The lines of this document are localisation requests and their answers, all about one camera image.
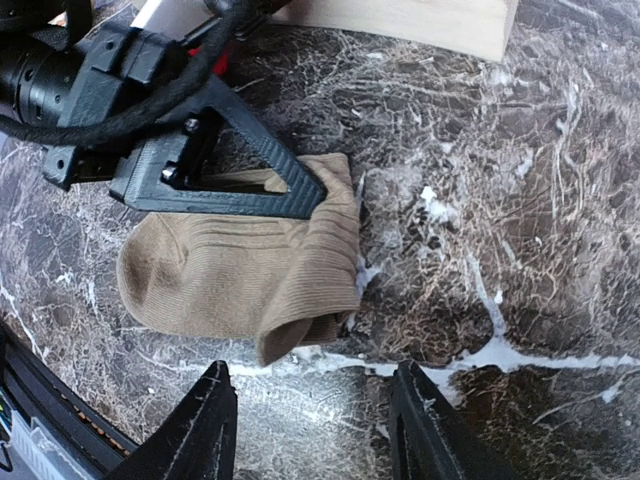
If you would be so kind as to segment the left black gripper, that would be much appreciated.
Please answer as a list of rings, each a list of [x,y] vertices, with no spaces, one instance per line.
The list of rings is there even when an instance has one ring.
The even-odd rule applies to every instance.
[[[44,33],[1,37],[1,106],[26,128],[33,143],[39,128],[95,126],[98,140],[80,136],[51,141],[45,178],[67,190],[75,183],[111,180],[135,143],[151,137],[159,118],[132,110],[152,98],[167,114],[173,98],[185,100],[213,73],[188,51],[219,31],[204,23],[183,41],[118,24],[104,25],[86,50],[54,48]]]

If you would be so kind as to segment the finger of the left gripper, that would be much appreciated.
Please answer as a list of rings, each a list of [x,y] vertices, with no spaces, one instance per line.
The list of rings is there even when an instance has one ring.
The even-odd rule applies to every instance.
[[[110,195],[146,212],[308,219],[323,183],[218,76],[119,161]]]

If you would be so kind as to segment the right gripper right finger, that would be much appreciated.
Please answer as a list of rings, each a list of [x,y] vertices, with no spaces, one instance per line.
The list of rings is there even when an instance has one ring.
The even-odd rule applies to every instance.
[[[414,361],[393,375],[389,428],[395,479],[516,479]]]

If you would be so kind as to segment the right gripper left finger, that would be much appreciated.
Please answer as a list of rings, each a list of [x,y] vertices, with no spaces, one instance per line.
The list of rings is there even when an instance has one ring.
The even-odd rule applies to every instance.
[[[238,399],[228,366],[213,362],[160,428],[108,479],[231,479]]]

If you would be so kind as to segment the beige ribbed sock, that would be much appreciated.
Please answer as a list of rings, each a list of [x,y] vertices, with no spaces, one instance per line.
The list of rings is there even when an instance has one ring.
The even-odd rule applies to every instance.
[[[146,216],[117,260],[128,313],[165,334],[252,338],[263,365],[333,342],[360,306],[360,214],[344,154],[303,163],[327,189],[308,220]]]

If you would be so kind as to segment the red sock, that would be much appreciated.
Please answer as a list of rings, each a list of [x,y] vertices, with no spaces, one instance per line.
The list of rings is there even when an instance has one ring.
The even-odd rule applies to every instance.
[[[227,44],[220,52],[211,58],[205,56],[203,45],[190,49],[188,53],[192,59],[198,61],[199,66],[208,65],[212,73],[218,76],[224,76],[229,70],[232,46]]]

